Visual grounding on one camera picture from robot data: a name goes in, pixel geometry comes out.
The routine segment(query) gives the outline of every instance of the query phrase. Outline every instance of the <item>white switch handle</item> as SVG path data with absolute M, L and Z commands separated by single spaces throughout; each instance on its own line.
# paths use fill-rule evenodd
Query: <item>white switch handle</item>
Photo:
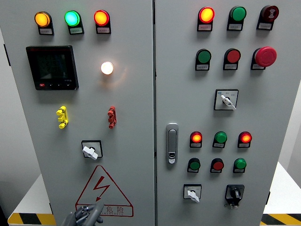
M 224 95 L 221 95 L 222 101 L 225 103 L 226 106 L 231 108 L 233 111 L 236 110 L 236 107 L 233 105 L 233 103 L 229 100 L 229 98 L 225 97 Z
M 197 197 L 195 192 L 188 191 L 188 196 L 191 198 L 191 200 L 199 203 L 199 198 Z
M 83 153 L 87 154 L 89 158 L 96 160 L 98 157 L 98 154 L 95 153 L 95 150 L 93 148 L 84 147 Z

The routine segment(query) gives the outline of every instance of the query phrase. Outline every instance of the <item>warning sign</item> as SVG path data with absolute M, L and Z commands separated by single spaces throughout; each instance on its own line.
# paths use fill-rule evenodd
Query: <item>warning sign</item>
M 100 165 L 96 166 L 84 190 L 81 192 L 75 204 L 75 209 L 77 210 L 80 206 L 94 204 L 99 200 L 104 201 L 101 216 L 134 216 L 134 208 L 131 202 L 104 167 Z

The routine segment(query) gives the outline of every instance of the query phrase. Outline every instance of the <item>digital meter display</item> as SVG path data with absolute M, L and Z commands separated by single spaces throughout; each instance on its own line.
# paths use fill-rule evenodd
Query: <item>digital meter display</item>
M 29 46 L 26 51 L 37 90 L 79 87 L 72 46 Z

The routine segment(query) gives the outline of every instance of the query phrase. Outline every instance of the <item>lightning bolt symbol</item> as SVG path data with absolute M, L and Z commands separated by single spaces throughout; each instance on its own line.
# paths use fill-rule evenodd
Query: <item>lightning bolt symbol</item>
M 97 202 L 98 200 L 101 199 L 100 197 L 102 196 L 102 194 L 110 187 L 110 185 L 98 187 L 99 184 L 103 181 L 103 179 L 104 179 L 104 176 L 101 176 L 101 177 L 99 178 L 97 184 L 96 184 L 95 187 L 93 188 L 93 190 L 97 190 L 97 189 L 104 188 L 104 190 L 103 190 L 103 192 L 100 194 L 100 196 L 98 196 L 98 197 L 96 198 L 96 202 Z

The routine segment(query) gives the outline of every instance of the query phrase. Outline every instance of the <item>white light bulb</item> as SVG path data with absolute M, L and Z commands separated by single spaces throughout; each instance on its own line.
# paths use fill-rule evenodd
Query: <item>white light bulb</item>
M 111 74 L 113 72 L 113 64 L 109 61 L 104 62 L 101 66 L 102 73 Z

